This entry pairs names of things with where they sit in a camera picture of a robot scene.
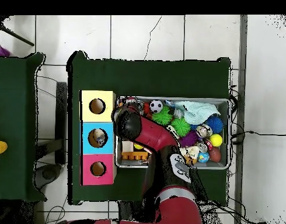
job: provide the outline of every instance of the light blue cloth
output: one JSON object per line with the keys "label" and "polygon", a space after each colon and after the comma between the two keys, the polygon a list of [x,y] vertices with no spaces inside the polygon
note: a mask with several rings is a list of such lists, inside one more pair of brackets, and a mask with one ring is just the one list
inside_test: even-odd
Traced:
{"label": "light blue cloth", "polygon": [[209,116],[213,114],[220,115],[216,106],[209,103],[179,101],[175,102],[175,106],[184,111],[184,120],[189,124],[202,124]]}

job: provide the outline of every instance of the blue ball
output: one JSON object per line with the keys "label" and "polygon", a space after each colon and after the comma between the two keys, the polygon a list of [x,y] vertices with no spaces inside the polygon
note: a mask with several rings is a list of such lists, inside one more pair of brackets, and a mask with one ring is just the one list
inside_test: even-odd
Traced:
{"label": "blue ball", "polygon": [[191,130],[192,131],[196,130],[197,126],[198,126],[198,124],[191,124]]}
{"label": "blue ball", "polygon": [[223,122],[217,116],[210,116],[206,124],[212,129],[213,134],[219,134],[223,130]]}
{"label": "blue ball", "polygon": [[199,152],[199,154],[198,154],[198,161],[199,161],[199,162],[205,163],[205,162],[207,162],[209,159],[210,159],[210,155],[209,155],[207,152],[206,152],[206,153]]}

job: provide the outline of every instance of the dark green table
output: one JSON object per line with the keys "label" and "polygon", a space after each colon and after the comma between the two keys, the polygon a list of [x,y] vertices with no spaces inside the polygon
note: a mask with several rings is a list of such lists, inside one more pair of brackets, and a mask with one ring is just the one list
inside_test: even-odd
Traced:
{"label": "dark green table", "polygon": [[[112,90],[117,96],[202,97],[228,99],[230,60],[122,61],[89,60],[82,51],[68,65],[69,196],[78,201],[138,201],[145,169],[119,169],[113,185],[81,186],[79,181],[79,91]],[[209,200],[226,204],[226,170],[199,170]]]}
{"label": "dark green table", "polygon": [[43,54],[27,58],[0,57],[0,199],[44,200],[33,185],[36,160],[36,97],[34,75]]}

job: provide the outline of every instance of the shape sorter box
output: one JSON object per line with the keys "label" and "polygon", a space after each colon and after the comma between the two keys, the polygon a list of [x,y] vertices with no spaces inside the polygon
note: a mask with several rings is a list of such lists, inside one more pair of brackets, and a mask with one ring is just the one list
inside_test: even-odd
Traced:
{"label": "shape sorter box", "polygon": [[[111,114],[115,106],[116,95],[113,91],[81,90],[80,120],[83,122],[112,122]],[[101,107],[102,112],[95,112]]]}
{"label": "shape sorter box", "polygon": [[[114,154],[114,125],[112,122],[83,122],[83,134],[81,152],[83,155],[101,155],[101,154]],[[106,136],[106,143],[99,148],[93,147],[89,143],[89,134],[95,129],[101,129]]]}
{"label": "shape sorter box", "polygon": [[[113,184],[116,176],[116,166],[113,155],[83,155],[82,166],[82,186],[109,185]],[[92,166],[96,163],[102,163],[105,170],[101,176],[95,176],[92,173]]]}

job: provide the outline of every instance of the gray tray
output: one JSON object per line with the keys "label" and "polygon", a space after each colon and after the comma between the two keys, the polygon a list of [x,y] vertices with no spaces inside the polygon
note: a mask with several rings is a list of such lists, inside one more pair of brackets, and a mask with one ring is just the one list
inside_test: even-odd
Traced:
{"label": "gray tray", "polygon": [[[212,98],[179,98],[179,97],[144,97],[135,96],[137,100],[142,102],[150,102],[151,100],[171,100],[173,102],[192,101],[214,104],[221,113],[220,118],[224,124],[223,131],[220,133],[223,138],[223,143],[219,147],[221,152],[221,161],[213,162],[209,160],[206,163],[197,162],[194,166],[198,169],[227,169],[230,165],[230,115],[231,102],[227,99],[212,99]],[[115,135],[115,163],[120,168],[148,168],[148,164],[153,162],[154,155],[150,155],[147,162],[142,160],[123,160],[121,157],[122,140]]]}

